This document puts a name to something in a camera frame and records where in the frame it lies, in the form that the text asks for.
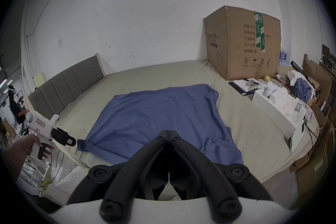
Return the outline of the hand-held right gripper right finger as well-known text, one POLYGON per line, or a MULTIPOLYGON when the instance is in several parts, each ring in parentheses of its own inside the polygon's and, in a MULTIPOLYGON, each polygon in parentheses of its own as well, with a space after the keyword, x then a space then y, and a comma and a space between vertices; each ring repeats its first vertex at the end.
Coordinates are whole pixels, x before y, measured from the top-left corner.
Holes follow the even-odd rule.
POLYGON ((246 166, 213 163, 176 131, 170 131, 170 184, 182 200, 206 197, 218 223, 232 223, 241 215, 239 197, 273 201, 246 166))

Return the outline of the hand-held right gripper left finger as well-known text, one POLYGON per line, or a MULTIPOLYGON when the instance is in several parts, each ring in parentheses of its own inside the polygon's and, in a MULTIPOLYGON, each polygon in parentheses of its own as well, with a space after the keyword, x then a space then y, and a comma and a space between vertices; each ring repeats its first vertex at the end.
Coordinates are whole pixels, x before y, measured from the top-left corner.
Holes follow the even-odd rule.
POLYGON ((92 167, 70 195, 66 205, 102 199, 100 217, 106 223, 122 223, 134 198, 158 200, 169 182, 169 142, 171 131, 164 130, 127 162, 92 167))

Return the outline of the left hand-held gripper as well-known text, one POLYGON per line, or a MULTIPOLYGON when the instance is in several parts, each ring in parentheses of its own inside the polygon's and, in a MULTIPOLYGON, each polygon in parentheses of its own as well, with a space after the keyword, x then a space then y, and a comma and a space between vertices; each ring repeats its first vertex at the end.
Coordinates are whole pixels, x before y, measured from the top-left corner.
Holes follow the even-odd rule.
POLYGON ((31 129, 35 136, 38 137, 42 146, 34 144, 30 157, 34 160, 43 160, 47 155, 47 148, 51 146, 52 140, 63 146, 75 146, 76 139, 71 137, 67 132, 60 128, 54 128, 59 115, 53 115, 51 120, 45 118, 38 112, 27 113, 26 120, 28 128, 31 129))

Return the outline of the person's left hand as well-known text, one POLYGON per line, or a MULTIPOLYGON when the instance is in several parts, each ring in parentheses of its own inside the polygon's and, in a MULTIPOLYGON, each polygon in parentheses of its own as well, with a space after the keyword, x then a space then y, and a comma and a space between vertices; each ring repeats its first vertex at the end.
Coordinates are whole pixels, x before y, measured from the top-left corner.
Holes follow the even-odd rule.
POLYGON ((33 146, 44 147, 36 135, 29 134, 15 141, 10 150, 17 161, 24 161, 31 154, 33 146))

